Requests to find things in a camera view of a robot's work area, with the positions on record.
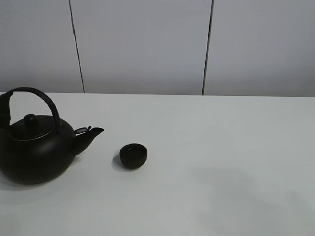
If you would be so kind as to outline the small black teacup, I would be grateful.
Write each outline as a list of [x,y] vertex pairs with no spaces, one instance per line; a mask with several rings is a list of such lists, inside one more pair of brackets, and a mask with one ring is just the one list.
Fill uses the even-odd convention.
[[141,144],[132,143],[122,147],[119,156],[125,168],[130,170],[138,169],[142,167],[147,160],[147,149]]

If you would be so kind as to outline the black round teapot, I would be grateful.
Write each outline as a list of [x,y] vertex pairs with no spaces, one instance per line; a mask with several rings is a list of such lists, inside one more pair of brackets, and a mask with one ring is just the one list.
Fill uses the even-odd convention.
[[[10,98],[14,92],[37,95],[52,114],[27,114],[11,124]],[[29,87],[14,88],[0,96],[0,172],[17,184],[52,181],[103,131],[101,127],[91,126],[75,130],[60,118],[55,103],[44,92]]]

